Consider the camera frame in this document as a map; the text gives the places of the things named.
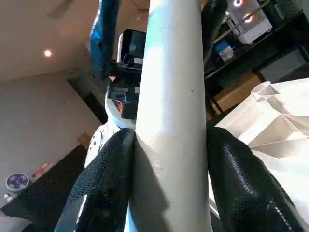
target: white cylinder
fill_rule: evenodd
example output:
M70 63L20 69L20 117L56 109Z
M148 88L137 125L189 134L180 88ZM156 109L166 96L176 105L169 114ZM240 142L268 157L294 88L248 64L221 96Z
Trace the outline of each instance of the white cylinder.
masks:
M200 0L151 0L130 211L139 232L212 231Z

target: ceiling fan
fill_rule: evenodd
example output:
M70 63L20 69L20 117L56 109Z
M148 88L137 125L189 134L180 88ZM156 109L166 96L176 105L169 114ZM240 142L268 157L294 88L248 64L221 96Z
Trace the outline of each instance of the ceiling fan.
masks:
M71 7L74 1L75 0L62 1L47 14L47 17L56 20L61 19L66 13L66 11Z
M61 19L66 11L71 7L75 0L64 0L61 3L59 3L54 9L52 9L48 14L47 17L55 20ZM131 2L135 5L139 16L137 17L137 21L139 21L141 18L148 16L149 9L148 8L140 8L134 0L131 0Z

